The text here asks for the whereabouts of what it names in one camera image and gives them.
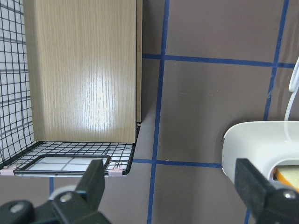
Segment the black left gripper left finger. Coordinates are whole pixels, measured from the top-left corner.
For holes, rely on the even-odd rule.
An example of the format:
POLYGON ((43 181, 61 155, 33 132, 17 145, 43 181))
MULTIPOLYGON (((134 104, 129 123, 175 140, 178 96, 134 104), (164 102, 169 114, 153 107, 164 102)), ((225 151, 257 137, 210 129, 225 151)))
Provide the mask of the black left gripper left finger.
POLYGON ((56 189, 50 197, 54 215, 93 215, 98 213, 105 189, 102 159, 92 160, 77 185, 56 189))

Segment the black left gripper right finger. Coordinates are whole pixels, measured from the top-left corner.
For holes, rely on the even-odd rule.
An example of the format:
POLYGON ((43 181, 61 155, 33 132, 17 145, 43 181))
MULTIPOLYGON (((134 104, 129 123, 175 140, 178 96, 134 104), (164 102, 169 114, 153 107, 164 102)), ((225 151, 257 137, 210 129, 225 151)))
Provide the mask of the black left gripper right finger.
POLYGON ((297 224, 299 193, 290 186, 273 184, 248 159, 237 159, 235 189, 257 224, 297 224))

